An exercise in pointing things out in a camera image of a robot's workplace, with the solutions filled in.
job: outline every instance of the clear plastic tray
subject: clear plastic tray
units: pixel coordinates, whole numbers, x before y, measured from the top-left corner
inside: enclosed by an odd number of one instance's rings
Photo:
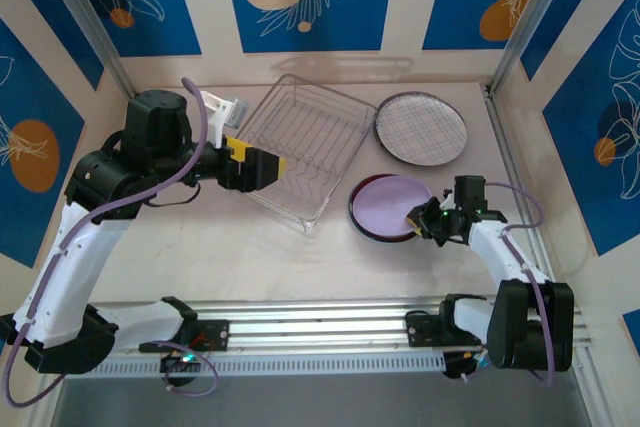
[[[238,138],[287,159],[275,184],[250,194],[312,228],[369,133],[376,108],[292,74],[262,99]]]

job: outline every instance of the white leaf illustration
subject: white leaf illustration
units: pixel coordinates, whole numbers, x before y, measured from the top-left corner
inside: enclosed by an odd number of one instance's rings
[[[164,9],[157,0],[131,0],[133,10],[164,20]]]
[[[8,59],[8,57],[0,57],[0,62],[2,59]],[[29,154],[46,159],[47,154],[42,150],[47,145],[47,142],[46,140],[43,142],[31,142],[20,137],[9,128],[2,116],[0,116],[0,166],[6,164],[11,157],[19,159],[21,154]]]
[[[636,145],[622,160],[622,193],[623,200],[634,199],[640,194],[640,150]]]
[[[5,55],[0,56],[0,86],[4,84],[11,75],[11,68],[13,67],[13,61],[11,57]]]
[[[103,5],[107,8],[108,12],[113,10],[125,10],[127,12],[131,12],[131,0],[125,0],[126,2],[122,2],[121,0],[100,0]]]
[[[634,81],[640,76],[640,21],[631,10],[620,28],[611,54],[609,76],[618,81]]]
[[[262,34],[260,34],[260,37],[264,37],[265,35],[270,34],[274,30],[276,30],[278,27],[280,27],[282,24],[287,22],[290,16],[293,17],[291,15],[292,13],[293,13],[293,10],[291,8],[282,9],[282,10],[265,11],[265,15],[263,15],[258,20],[258,23],[268,22],[268,24],[262,31]]]

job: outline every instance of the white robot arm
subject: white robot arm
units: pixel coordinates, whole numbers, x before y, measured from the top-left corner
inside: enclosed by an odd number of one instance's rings
[[[141,206],[155,197],[156,187],[175,178],[199,188],[200,181],[216,179],[226,189],[252,192],[284,172],[284,159],[222,135],[223,124],[240,120],[235,102],[200,94],[200,118],[212,128],[202,129],[197,146],[191,140],[186,99],[146,91],[129,101],[124,130],[75,167],[45,268],[24,304],[14,314],[0,316],[0,338],[28,347],[25,359],[38,372],[89,372],[112,351],[153,341],[192,345],[215,322],[199,321],[174,298],[125,309],[98,310],[88,304],[113,247]],[[90,221],[79,223],[88,216]],[[200,344],[196,350],[210,350],[206,341]]]
[[[484,188],[482,177],[456,177],[454,190],[445,191],[442,203],[432,198],[415,207],[407,221],[438,246],[452,241],[471,247],[498,286],[496,301],[492,305],[481,297],[450,294],[436,318],[409,313],[407,324],[414,332],[410,344],[462,341],[459,345],[486,346],[498,368],[566,371],[572,358],[573,292],[567,284],[552,282],[527,258],[504,215],[488,209]]]

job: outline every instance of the purple cable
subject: purple cable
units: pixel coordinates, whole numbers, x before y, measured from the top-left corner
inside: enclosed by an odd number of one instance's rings
[[[141,200],[145,200],[145,199],[151,197],[152,195],[155,195],[155,194],[159,193],[160,191],[162,191],[162,190],[166,189],[167,187],[171,186],[172,184],[180,181],[180,179],[182,179],[191,170],[191,168],[196,164],[196,162],[200,158],[200,155],[202,155],[202,151],[204,150],[204,145],[205,145],[205,143],[207,141],[207,133],[208,133],[208,126],[209,126],[208,125],[208,121],[207,121],[207,109],[206,109],[206,107],[204,105],[204,100],[202,99],[202,95],[200,94],[200,91],[198,90],[196,85],[190,79],[187,79],[186,77],[183,77],[182,78],[182,85],[184,85],[185,89],[187,89],[187,91],[196,98],[196,101],[198,102],[198,109],[200,111],[200,137],[198,138],[198,144],[197,144],[197,146],[196,146],[191,158],[187,161],[187,163],[178,172],[176,172],[174,175],[169,177],[164,182],[161,182],[160,184],[156,185],[155,187],[147,189],[147,190],[145,190],[143,192],[140,192],[138,194],[130,195],[129,197],[125,197],[124,199],[119,199],[119,200],[115,200],[113,202],[109,202],[109,203],[104,204],[104,205],[92,210],[91,212],[87,213],[87,215],[85,215],[82,219],[80,219],[78,221],[78,223],[76,225],[74,225],[71,228],[71,230],[69,230],[69,232],[64,237],[64,239],[62,239],[62,242],[60,242],[60,245],[59,245],[59,249],[60,249],[61,252],[64,252],[67,249],[69,244],[78,235],[80,230],[82,230],[82,228],[85,225],[87,225],[89,222],[91,222],[91,220],[93,220],[95,217],[97,217],[99,215],[102,215],[105,212],[109,212],[110,210],[118,209],[120,207],[124,207],[126,205],[133,204],[135,202],[140,202]],[[51,260],[49,261],[49,264],[46,266],[44,274],[42,275],[42,279],[40,281],[40,284],[38,285],[38,288],[36,289],[36,293],[34,294],[33,300],[31,301],[31,305],[29,306],[29,309],[27,311],[27,319],[28,320],[20,328],[20,331],[18,332],[18,335],[17,335],[15,341],[13,342],[13,346],[11,347],[11,350],[9,351],[9,357],[7,358],[7,363],[5,365],[4,372],[2,373],[2,386],[3,386],[3,391],[4,391],[3,392],[4,399],[7,402],[7,404],[9,404],[11,407],[16,408],[16,409],[29,407],[29,406],[35,404],[36,402],[39,402],[46,395],[48,395],[64,378],[64,375],[61,375],[56,380],[54,380],[49,387],[47,387],[41,393],[39,393],[34,398],[32,398],[32,399],[30,399],[30,400],[28,400],[26,402],[16,402],[11,397],[9,380],[11,378],[11,369],[13,368],[13,364],[14,364],[14,362],[16,360],[16,357],[18,356],[18,349],[20,348],[20,346],[22,344],[22,341],[27,337],[27,333],[29,332],[29,328],[31,327],[31,324],[33,323],[33,318],[34,318],[34,316],[36,314],[36,311],[38,310],[38,305],[40,304],[40,301],[42,300],[42,296],[44,295],[45,289],[47,288],[47,285],[49,284],[49,281],[51,280],[51,276],[53,275],[53,272],[55,271],[55,269],[56,269],[56,267],[58,265],[58,262],[60,261],[60,258],[62,257],[62,255],[63,255],[62,253],[55,254],[53,257],[51,257]]]
[[[175,342],[167,342],[167,341],[164,341],[164,340],[154,340],[151,343],[152,344],[161,345],[163,347],[171,347],[172,349],[181,350],[183,352],[186,352],[187,354],[191,354],[191,355],[195,356],[200,362],[202,362],[207,367],[209,367],[211,369],[211,372],[213,372],[214,382],[213,382],[213,385],[211,387],[209,387],[209,389],[203,390],[202,392],[188,392],[186,390],[178,389],[178,388],[174,387],[173,385],[169,384],[169,371],[170,371],[170,369],[167,369],[167,371],[165,372],[165,375],[164,375],[164,381],[167,384],[167,390],[169,392],[171,392],[173,394],[183,395],[185,397],[204,397],[205,395],[209,395],[209,394],[213,393],[216,390],[216,388],[218,387],[218,381],[220,380],[220,377],[218,376],[218,371],[216,370],[216,368],[213,365],[213,363],[211,363],[211,361],[209,361],[209,359],[207,359],[200,352],[196,352],[195,350],[193,350],[193,349],[191,349],[189,347],[185,347],[184,345],[176,344]]]
[[[525,259],[522,257],[522,255],[520,255],[520,252],[515,248],[515,246],[511,243],[509,238],[506,236],[506,234],[510,230],[535,229],[536,227],[540,227],[544,223],[544,210],[542,209],[542,205],[540,205],[540,202],[538,202],[531,194],[529,194],[528,192],[525,192],[519,187],[510,185],[510,184],[504,184],[502,182],[487,182],[485,185],[489,187],[492,187],[492,186],[505,187],[507,189],[513,190],[514,192],[518,192],[520,195],[528,199],[533,205],[535,205],[536,209],[538,210],[539,218],[536,222],[534,222],[533,224],[507,225],[504,229],[502,229],[501,236],[502,236],[502,240],[506,244],[509,251],[516,257],[516,259],[518,259],[518,262],[520,263],[520,267],[522,267],[522,271],[527,276],[527,279],[529,279],[529,282],[533,287],[533,292],[536,296],[536,303],[538,304],[538,310],[540,311],[540,321],[542,322],[542,335],[544,336],[544,346],[547,353],[547,370],[549,371],[545,385],[547,387],[551,387],[553,385],[553,381],[555,378],[556,362],[553,356],[553,341],[551,339],[551,329],[549,328],[549,319],[547,317],[547,309],[544,306],[542,291],[540,290],[540,286],[538,285],[538,282],[536,281],[533,275],[533,272],[531,272],[531,270],[525,267],[525,264],[526,264]],[[535,372],[532,371],[531,373],[535,375],[537,378],[539,378],[540,380],[543,380]]]

